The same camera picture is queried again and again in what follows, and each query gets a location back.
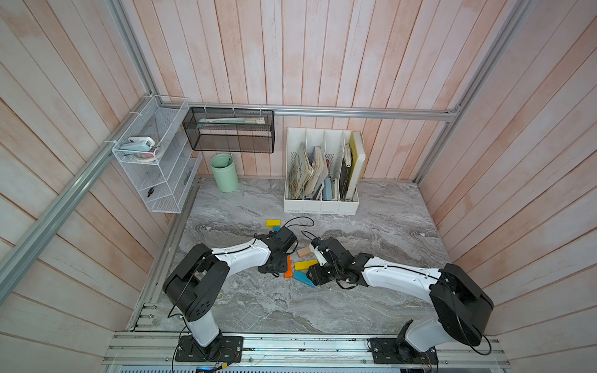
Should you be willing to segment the small yellow wooden block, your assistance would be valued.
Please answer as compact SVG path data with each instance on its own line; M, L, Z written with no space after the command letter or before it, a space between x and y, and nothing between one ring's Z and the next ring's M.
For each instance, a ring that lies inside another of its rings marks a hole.
M269 227L269 228L275 228L275 227L279 227L281 225L282 225L281 220L270 220L270 219L268 219L266 221L266 227Z

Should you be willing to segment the orange wooden block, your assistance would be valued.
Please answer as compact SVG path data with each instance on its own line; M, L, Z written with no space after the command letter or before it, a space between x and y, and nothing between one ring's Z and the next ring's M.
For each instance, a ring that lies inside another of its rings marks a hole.
M293 266L292 266L292 260L291 257L288 256L287 257L287 269L284 273L284 277L285 278L292 278L293 277Z

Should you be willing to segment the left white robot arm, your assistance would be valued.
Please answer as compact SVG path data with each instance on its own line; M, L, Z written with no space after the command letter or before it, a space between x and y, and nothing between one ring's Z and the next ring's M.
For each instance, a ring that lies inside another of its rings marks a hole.
M213 249L199 243L166 278L163 293L182 314L197 345L208 349L220 336L211 308L226 279L250 269L261 274L285 273L297 243L294 232L284 226L232 247Z

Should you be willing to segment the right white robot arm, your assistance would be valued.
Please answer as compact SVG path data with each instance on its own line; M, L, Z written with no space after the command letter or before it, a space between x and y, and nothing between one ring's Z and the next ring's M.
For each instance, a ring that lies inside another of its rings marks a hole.
M420 320L409 320L400 330L393 351L402 361L451 341L476 351L487 340L493 301L456 264L419 268L367 253L354 256L338 240L316 236L311 238L310 249L318 263L307 270L307 277L316 286L335 281L344 290L384 288L417 297L434 308Z

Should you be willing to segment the natural wooden block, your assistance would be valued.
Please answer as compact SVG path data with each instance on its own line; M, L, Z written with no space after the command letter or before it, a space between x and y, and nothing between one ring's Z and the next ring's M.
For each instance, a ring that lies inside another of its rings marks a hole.
M309 247L303 247L297 251L299 257L307 257L312 254L312 250Z

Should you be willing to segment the long yellow wooden block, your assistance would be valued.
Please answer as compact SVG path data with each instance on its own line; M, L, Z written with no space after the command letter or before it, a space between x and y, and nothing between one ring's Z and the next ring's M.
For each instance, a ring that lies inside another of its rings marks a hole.
M310 267L317 265L318 261L316 259L309 260L309 261L302 261L302 262L295 262L294 268L296 271L307 271Z

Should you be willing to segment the illustrated Chinese history book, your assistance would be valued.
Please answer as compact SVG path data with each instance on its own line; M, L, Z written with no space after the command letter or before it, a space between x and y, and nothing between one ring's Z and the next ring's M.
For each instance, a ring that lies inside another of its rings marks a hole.
M303 198L304 189L312 174L313 168L306 153L306 143L302 142L296 150L296 158L294 158L291 164L287 177L289 199L299 200Z

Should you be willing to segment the white plastic file organizer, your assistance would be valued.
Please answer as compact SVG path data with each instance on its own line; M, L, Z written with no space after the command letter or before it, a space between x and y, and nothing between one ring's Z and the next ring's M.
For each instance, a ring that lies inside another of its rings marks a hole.
M349 140L354 131L292 128L287 130L286 186L284 209L289 213L354 215L360 201L357 188L353 200L346 201L352 154ZM313 168L302 199L288 198L288 173L296 150L306 143L306 153Z

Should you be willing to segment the mint green plastic cup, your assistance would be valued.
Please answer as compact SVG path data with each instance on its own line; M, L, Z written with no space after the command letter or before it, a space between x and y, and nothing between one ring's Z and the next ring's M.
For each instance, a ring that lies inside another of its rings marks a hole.
M213 178L221 192L233 192L239 187L235 160L231 154L220 153L210 162Z

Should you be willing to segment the cream hardcover book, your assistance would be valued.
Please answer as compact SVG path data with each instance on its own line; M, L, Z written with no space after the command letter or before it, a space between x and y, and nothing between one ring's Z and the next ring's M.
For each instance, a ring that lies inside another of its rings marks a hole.
M363 136L360 131L354 131L349 140L349 147L352 154L351 171L348 179L348 188L345 194L346 201L352 201L355 190L361 178L364 164L367 159L365 147L363 143Z

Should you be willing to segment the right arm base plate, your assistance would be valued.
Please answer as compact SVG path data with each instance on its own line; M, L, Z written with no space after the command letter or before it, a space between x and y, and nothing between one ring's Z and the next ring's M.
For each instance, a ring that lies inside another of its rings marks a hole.
M434 348L419 352L399 338L369 338L368 350L373 355L375 364L417 364L437 366L439 359Z

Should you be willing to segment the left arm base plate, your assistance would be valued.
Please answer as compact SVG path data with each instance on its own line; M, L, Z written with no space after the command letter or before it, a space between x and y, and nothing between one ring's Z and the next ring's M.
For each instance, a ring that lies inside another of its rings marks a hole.
M241 361L244 338L241 336L217 336L207 347L202 347L192 336L182 336L174 360L178 362L222 362Z

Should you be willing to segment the aluminium front rail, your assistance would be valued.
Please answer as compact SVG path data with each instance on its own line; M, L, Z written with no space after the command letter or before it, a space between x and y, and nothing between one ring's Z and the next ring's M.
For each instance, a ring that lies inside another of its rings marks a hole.
M240 366L375 367L369 335L243 334ZM173 357L178 332L116 333L103 357L103 365L164 365ZM488 356L456 342L436 347L439 368L508 369L510 361L497 341Z

